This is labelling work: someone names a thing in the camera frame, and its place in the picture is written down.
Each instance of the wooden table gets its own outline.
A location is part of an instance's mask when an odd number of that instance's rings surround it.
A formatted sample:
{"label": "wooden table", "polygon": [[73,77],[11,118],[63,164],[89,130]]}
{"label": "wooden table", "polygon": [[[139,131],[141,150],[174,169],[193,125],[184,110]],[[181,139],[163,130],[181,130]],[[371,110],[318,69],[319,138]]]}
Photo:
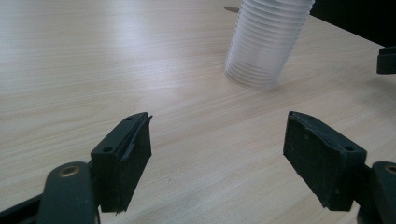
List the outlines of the wooden table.
{"label": "wooden table", "polygon": [[276,88],[223,74],[239,0],[17,1],[0,6],[0,210],[89,161],[143,111],[153,156],[126,213],[103,223],[356,223],[323,209],[282,155],[290,110],[396,161],[396,77],[381,46],[309,17]]}

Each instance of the clear plastic cup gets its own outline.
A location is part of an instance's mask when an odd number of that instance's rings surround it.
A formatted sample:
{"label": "clear plastic cup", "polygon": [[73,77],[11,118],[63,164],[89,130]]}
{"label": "clear plastic cup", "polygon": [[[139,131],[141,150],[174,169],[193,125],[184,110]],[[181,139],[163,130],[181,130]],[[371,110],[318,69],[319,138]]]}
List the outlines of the clear plastic cup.
{"label": "clear plastic cup", "polygon": [[251,88],[273,88],[314,3],[244,0],[227,54],[225,75]]}

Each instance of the screw hole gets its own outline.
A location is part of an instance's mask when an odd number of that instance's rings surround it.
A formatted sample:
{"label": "screw hole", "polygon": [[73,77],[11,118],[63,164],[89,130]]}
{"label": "screw hole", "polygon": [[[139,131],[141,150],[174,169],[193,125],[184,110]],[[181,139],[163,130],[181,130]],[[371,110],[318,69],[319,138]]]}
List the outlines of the screw hole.
{"label": "screw hole", "polygon": [[355,148],[353,148],[353,147],[344,147],[344,149],[346,151],[355,151]]}
{"label": "screw hole", "polygon": [[105,148],[103,149],[103,152],[111,152],[112,150],[113,150],[112,147],[105,147]]}
{"label": "screw hole", "polygon": [[393,175],[396,175],[396,166],[394,166],[394,165],[387,165],[387,166],[385,167],[385,169],[386,169],[389,173],[391,173],[391,174],[393,174]]}
{"label": "screw hole", "polygon": [[239,11],[238,7],[225,7],[224,9],[226,9],[227,11],[231,11],[231,12],[238,12]]}
{"label": "screw hole", "polygon": [[70,175],[75,175],[76,173],[78,173],[79,171],[79,167],[78,166],[67,166],[64,167],[60,172],[59,172],[59,176],[60,177],[68,177]]}

